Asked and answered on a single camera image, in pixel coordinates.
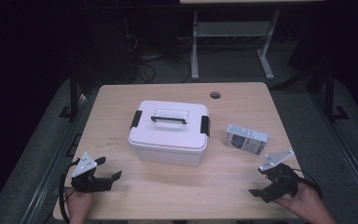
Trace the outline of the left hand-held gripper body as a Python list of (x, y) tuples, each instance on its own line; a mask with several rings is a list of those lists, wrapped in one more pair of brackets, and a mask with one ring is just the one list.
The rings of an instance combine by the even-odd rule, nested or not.
[(78, 160), (76, 168), (71, 177), (71, 185), (78, 192), (102, 192), (112, 188), (111, 177), (98, 178), (94, 174), (99, 165), (96, 164), (91, 155), (85, 152)]

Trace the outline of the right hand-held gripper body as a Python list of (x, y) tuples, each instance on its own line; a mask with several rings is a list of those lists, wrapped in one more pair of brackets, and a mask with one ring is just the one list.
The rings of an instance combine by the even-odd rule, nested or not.
[(281, 198), (285, 194), (296, 193), (297, 175), (290, 166), (283, 163), (292, 155), (294, 155), (293, 150), (267, 154), (260, 165), (261, 170), (269, 171), (268, 177), (272, 185), (271, 195), (268, 198), (261, 197), (266, 203)]

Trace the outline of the white and blue carton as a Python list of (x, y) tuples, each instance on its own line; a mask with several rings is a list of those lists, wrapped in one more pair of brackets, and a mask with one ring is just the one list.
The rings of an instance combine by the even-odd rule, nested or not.
[(269, 136), (266, 133), (228, 124), (223, 143), (229, 147), (260, 155), (268, 140)]

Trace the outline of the white plastic storage box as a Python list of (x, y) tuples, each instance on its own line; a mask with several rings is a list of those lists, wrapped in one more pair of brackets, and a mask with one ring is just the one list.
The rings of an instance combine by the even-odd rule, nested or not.
[(199, 166), (202, 161), (202, 155), (205, 151), (172, 148), (144, 148), (137, 147), (135, 149), (142, 161), (151, 161), (158, 163), (167, 163), (185, 166)]

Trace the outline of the white lid with black handle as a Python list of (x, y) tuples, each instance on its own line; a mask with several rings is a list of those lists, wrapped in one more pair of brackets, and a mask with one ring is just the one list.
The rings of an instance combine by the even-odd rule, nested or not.
[(129, 142), (141, 149), (201, 153), (209, 136), (205, 105), (144, 100), (133, 117)]

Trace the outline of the person's left hand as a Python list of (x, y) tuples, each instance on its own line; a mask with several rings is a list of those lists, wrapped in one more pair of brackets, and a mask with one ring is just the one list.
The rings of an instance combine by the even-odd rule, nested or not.
[(69, 224), (84, 224), (93, 206), (93, 194), (69, 188), (65, 191), (65, 202), (69, 212)]

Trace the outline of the person's right hand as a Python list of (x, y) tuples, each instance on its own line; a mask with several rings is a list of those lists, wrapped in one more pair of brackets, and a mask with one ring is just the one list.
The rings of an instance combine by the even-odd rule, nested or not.
[(279, 198), (274, 202), (309, 224), (337, 224), (317, 191), (307, 184), (299, 183), (297, 193), (292, 199)]

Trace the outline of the white metal stand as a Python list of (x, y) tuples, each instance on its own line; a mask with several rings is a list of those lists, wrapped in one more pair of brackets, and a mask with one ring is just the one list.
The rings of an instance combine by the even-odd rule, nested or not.
[(256, 51), (258, 60), (262, 66), (267, 80), (273, 80), (275, 76), (267, 59), (267, 52), (273, 37), (280, 11), (275, 10), (269, 21), (200, 21), (198, 12), (193, 13), (192, 23), (192, 50), (191, 50), (191, 78), (198, 80), (198, 38), (199, 37), (264, 37), (265, 43)]

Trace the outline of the black frame post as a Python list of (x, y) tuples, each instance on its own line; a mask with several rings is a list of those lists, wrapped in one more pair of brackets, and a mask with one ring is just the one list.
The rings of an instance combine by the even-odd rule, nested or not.
[(73, 121), (78, 112), (78, 91), (75, 71), (73, 71), (70, 76), (70, 102), (70, 120)]

